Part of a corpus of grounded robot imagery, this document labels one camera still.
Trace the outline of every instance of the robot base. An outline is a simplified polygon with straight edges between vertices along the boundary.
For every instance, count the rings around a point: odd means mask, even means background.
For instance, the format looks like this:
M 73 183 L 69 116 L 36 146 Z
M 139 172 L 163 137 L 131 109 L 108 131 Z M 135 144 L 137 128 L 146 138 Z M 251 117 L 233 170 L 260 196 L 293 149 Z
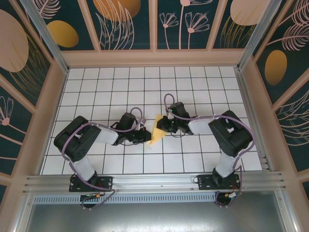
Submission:
M 96 186 L 111 189 L 112 176 L 98 176 Z M 69 192 L 99 192 L 99 190 L 85 185 L 78 177 L 73 176 L 70 179 Z
M 213 175 L 198 175 L 197 176 L 197 183 L 198 183 L 198 189 L 199 190 L 218 190 L 218 189 L 233 189 L 233 185 L 237 188 L 240 188 L 240 181 L 239 176 L 237 174 L 231 174 L 228 177 L 229 181 L 226 181 L 222 183 L 220 186 L 218 186 L 214 180 Z

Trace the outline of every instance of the yellow sponge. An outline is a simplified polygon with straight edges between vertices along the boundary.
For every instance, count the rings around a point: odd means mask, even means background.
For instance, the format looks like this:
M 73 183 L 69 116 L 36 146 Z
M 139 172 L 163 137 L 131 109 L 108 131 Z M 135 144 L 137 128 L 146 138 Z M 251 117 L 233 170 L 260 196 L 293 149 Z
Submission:
M 168 134 L 167 132 L 160 130 L 156 127 L 158 121 L 162 118 L 163 118 L 163 115 L 156 115 L 155 117 L 154 128 L 151 134 L 151 141 L 149 145 L 154 144 L 156 141 L 158 141 L 159 139 L 163 138 L 165 135 Z

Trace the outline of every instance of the white grid floor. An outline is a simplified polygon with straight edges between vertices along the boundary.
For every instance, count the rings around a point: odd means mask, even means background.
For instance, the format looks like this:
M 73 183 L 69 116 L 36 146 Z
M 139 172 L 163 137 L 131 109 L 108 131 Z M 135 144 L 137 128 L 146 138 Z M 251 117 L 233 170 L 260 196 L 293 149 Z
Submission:
M 230 109 L 250 126 L 233 67 L 70 69 L 41 174 L 72 174 L 53 142 L 75 117 L 112 125 L 137 106 L 151 132 L 156 114 L 165 114 L 166 93 L 183 102 L 190 116 L 218 115 Z M 98 174 L 197 173 L 213 170 L 220 149 L 210 131 L 182 138 L 167 135 L 152 146 L 95 142 L 88 156 Z M 239 164 L 244 171 L 262 170 L 255 147 Z

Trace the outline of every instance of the yellow object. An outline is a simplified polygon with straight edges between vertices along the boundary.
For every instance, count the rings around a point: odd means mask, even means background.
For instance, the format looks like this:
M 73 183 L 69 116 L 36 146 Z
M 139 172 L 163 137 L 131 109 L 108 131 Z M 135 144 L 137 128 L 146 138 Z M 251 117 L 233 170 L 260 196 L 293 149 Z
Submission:
M 163 115 L 156 115 L 155 117 L 154 129 L 153 129 L 153 133 L 151 134 L 151 141 L 149 145 L 154 144 L 156 141 L 158 141 L 159 139 L 163 138 L 165 135 L 168 134 L 167 132 L 160 130 L 156 127 L 158 121 L 162 118 L 163 118 Z
M 93 0 L 96 9 L 105 18 L 111 21 L 124 21 L 124 18 L 120 20 L 122 9 L 119 7 L 118 2 L 123 8 L 123 11 L 127 9 L 131 18 L 136 16 L 140 11 L 140 0 Z
M 287 65 L 287 58 L 282 51 L 272 51 L 265 64 L 265 78 L 267 82 L 272 86 L 278 84 L 284 77 Z
M 74 47 L 78 44 L 78 34 L 68 23 L 55 20 L 47 25 L 56 43 L 63 47 Z

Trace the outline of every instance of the flower illustration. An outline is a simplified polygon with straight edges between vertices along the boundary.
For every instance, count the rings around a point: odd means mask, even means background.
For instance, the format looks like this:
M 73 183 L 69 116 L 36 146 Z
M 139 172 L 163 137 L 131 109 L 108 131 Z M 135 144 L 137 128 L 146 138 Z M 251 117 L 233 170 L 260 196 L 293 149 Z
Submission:
M 0 97 L 0 125 L 7 126 L 10 124 L 13 105 L 14 101 L 12 99 L 8 98 L 6 103 L 4 97 Z
M 185 14 L 185 23 L 189 32 L 188 49 L 190 49 L 190 37 L 192 33 L 209 30 L 209 24 L 207 24 L 208 19 L 206 15 L 207 13 L 196 13 L 192 18 L 192 12 Z
M 176 21 L 176 16 L 175 16 L 175 13 L 167 13 L 166 15 L 164 13 L 161 13 L 160 14 L 160 20 L 161 20 L 161 23 L 164 27 L 164 32 L 165 32 L 165 41 L 166 41 L 166 45 L 169 49 L 169 43 L 168 43 L 168 37 L 167 37 L 167 34 L 166 34 L 166 28 L 171 28 L 171 27 L 174 27 L 174 26 L 177 26 L 179 23 L 178 21 Z
M 179 49 L 182 48 L 182 24 L 183 24 L 183 10 L 185 6 L 190 5 L 204 5 L 212 3 L 212 0 L 180 0 L 180 4 L 182 5 L 182 11 L 180 14 L 180 26 L 179 26 Z
M 180 0 L 182 6 L 190 6 L 190 5 L 204 5 L 211 3 L 212 0 Z
M 12 127 L 13 129 L 15 129 L 15 130 L 17 130 L 17 131 L 19 131 L 23 134 L 26 134 L 24 131 L 22 131 L 22 130 L 20 130 L 20 129 L 18 129 L 18 128 L 14 127 L 10 124 L 10 117 L 12 115 L 13 106 L 14 106 L 14 101 L 11 98 L 8 98 L 7 102 L 6 102 L 3 96 L 0 97 L 0 125 Z M 15 140 L 15 139 L 12 139 L 10 137 L 7 137 L 3 134 L 0 134 L 0 137 L 6 139 L 8 141 L 11 141 L 13 143 L 16 143 L 18 145 L 22 145 L 21 142 Z M 4 157 L 0 157 L 0 159 L 9 160 L 9 158 L 4 158 Z

